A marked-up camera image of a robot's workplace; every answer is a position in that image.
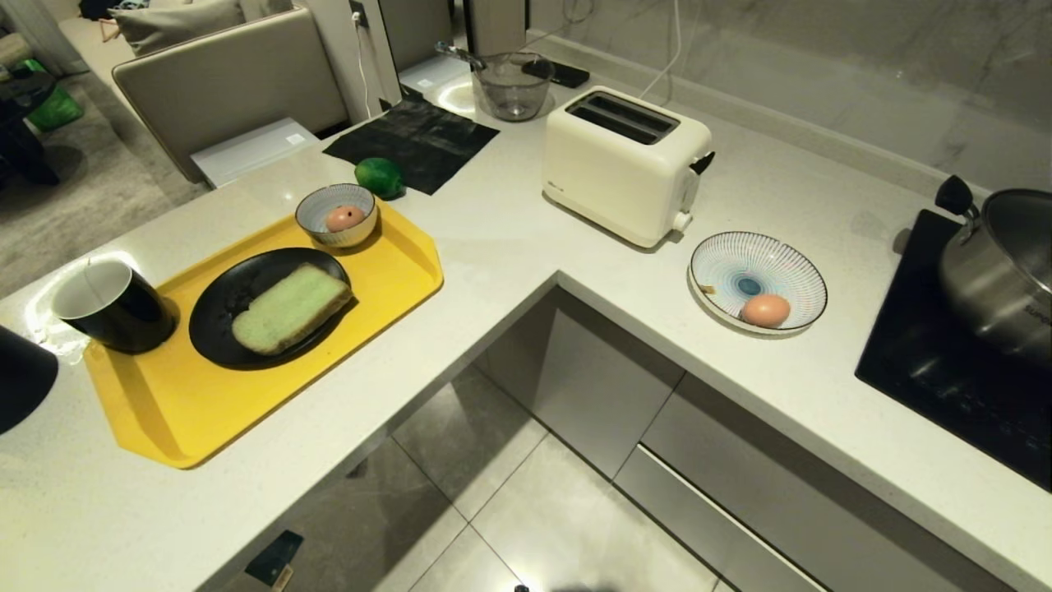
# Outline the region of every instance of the toaster slot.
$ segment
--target toaster slot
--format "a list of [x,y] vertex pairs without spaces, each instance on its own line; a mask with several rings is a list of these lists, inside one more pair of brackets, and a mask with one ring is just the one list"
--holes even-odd
[[676,119],[603,91],[588,95],[566,111],[648,145],[656,143],[680,124]]

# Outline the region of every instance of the chair backrest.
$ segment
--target chair backrest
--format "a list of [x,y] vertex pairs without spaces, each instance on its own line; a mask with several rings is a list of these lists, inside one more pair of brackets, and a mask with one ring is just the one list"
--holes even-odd
[[190,155],[279,119],[311,131],[347,121],[313,17],[304,7],[119,64],[114,80],[183,175]]

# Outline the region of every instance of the green fruit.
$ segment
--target green fruit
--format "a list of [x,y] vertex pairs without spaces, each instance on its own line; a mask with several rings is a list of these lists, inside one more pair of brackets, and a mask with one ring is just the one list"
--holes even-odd
[[358,184],[369,189],[381,199],[398,197],[405,189],[402,170],[386,158],[366,158],[355,166]]

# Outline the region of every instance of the toaster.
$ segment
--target toaster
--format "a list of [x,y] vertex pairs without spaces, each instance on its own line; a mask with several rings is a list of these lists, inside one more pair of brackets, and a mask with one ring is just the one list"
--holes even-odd
[[640,246],[683,231],[715,152],[702,122],[593,86],[548,115],[544,193]]

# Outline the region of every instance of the yellow tray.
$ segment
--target yellow tray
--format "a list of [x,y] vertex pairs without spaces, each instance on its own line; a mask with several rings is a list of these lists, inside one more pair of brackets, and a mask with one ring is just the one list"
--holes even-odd
[[315,349],[287,364],[250,371],[216,366],[194,349],[187,327],[204,288],[236,263],[275,248],[318,247],[292,217],[158,286],[180,317],[161,347],[127,355],[92,342],[84,360],[117,444],[180,469],[199,465],[434,293],[442,286],[434,242],[378,203],[367,246],[329,251],[347,270],[359,304]]

